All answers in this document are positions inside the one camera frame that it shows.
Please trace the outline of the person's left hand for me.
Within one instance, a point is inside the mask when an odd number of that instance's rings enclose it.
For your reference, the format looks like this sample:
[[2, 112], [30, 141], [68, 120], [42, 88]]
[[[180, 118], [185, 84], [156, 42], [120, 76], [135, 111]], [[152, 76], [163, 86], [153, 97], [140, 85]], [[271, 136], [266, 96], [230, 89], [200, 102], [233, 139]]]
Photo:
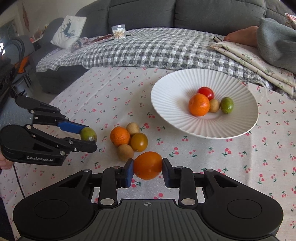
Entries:
[[14, 162], [7, 160], [2, 153], [0, 153], [0, 169], [9, 170], [12, 168]]

